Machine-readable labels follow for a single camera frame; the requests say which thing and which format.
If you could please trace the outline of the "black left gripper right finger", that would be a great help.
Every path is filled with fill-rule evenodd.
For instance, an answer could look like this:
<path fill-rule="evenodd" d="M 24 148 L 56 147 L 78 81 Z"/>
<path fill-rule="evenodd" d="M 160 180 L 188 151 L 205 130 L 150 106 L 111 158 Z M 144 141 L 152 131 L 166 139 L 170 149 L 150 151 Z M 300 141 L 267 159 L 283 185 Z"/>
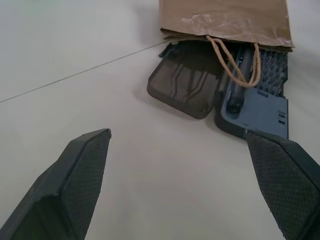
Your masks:
<path fill-rule="evenodd" d="M 286 240 L 320 238 L 320 166 L 296 142 L 246 130 L 259 189 Z"/>

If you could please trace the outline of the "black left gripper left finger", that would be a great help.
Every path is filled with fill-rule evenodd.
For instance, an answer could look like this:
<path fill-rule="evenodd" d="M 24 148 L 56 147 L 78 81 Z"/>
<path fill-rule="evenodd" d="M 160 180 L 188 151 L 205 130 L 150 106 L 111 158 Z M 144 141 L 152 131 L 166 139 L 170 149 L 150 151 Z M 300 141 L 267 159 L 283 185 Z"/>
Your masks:
<path fill-rule="evenodd" d="M 101 192 L 108 128 L 71 140 L 0 229 L 2 240 L 83 240 Z"/>

